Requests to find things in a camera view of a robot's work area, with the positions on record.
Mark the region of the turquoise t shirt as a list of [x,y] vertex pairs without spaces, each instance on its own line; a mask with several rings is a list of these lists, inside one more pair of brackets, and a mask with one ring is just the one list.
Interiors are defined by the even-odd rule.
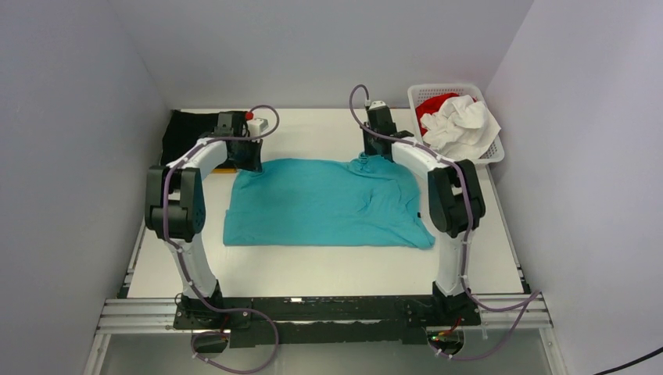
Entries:
[[227,246],[375,246],[430,249],[414,175],[381,156],[349,162],[276,159],[241,171],[231,190]]

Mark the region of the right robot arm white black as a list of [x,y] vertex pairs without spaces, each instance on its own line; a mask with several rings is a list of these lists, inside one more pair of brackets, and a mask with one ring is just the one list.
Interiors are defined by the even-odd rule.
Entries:
[[364,150],[425,181],[428,216],[442,239],[436,245],[439,263],[431,300],[419,309],[406,307],[410,323],[448,330],[479,325],[478,306],[466,292],[469,238],[486,214],[475,164],[467,159],[454,162],[423,145],[412,133],[397,130],[384,102],[372,102],[365,110],[367,120],[360,125]]

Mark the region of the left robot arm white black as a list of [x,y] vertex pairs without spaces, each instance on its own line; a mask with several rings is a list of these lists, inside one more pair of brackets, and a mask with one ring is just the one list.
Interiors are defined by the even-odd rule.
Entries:
[[229,318],[206,257],[203,181],[216,169],[260,172],[267,120],[253,111],[174,110],[162,138],[159,164],[146,176],[145,225],[169,249],[182,282],[176,297],[178,330],[219,329]]

